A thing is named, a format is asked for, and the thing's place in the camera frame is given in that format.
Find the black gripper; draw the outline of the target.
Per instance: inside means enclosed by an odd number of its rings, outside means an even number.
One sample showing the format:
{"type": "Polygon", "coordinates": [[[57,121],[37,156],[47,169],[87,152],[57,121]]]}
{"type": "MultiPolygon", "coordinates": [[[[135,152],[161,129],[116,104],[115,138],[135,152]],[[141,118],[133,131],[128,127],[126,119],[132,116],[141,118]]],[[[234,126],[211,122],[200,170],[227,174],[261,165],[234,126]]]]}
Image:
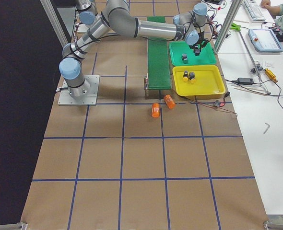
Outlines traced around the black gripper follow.
{"type": "Polygon", "coordinates": [[[201,51],[201,49],[204,48],[207,44],[208,44],[208,39],[203,38],[203,39],[199,39],[196,44],[190,45],[189,47],[190,49],[201,51]]]}

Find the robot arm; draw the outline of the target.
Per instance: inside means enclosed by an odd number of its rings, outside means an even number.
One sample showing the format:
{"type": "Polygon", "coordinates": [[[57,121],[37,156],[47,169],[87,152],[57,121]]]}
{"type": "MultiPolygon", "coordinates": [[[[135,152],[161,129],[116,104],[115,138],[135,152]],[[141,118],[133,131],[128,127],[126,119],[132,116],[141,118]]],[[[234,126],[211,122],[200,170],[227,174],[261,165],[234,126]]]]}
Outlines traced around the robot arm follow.
{"type": "Polygon", "coordinates": [[[98,11],[94,0],[76,0],[76,9],[79,13],[80,22],[87,26],[95,22],[98,11]]]}
{"type": "Polygon", "coordinates": [[[184,40],[193,49],[205,41],[207,6],[204,3],[198,3],[191,11],[174,16],[172,24],[142,21],[131,16],[125,0],[109,0],[101,12],[98,12],[93,0],[79,0],[76,8],[80,21],[88,26],[88,30],[80,39],[64,46],[63,59],[59,64],[69,96],[74,99],[87,95],[91,87],[83,76],[82,61],[90,48],[110,30],[130,38],[184,40]]]}

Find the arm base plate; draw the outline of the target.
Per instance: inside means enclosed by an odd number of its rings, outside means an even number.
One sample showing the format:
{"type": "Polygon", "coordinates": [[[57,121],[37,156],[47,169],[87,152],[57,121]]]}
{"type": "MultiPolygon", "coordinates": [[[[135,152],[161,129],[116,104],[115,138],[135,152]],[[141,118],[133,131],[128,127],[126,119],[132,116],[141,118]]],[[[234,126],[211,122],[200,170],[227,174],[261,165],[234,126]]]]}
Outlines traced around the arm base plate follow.
{"type": "Polygon", "coordinates": [[[66,81],[60,91],[59,106],[96,106],[100,75],[84,75],[84,84],[79,88],[70,88],[66,81]]]}

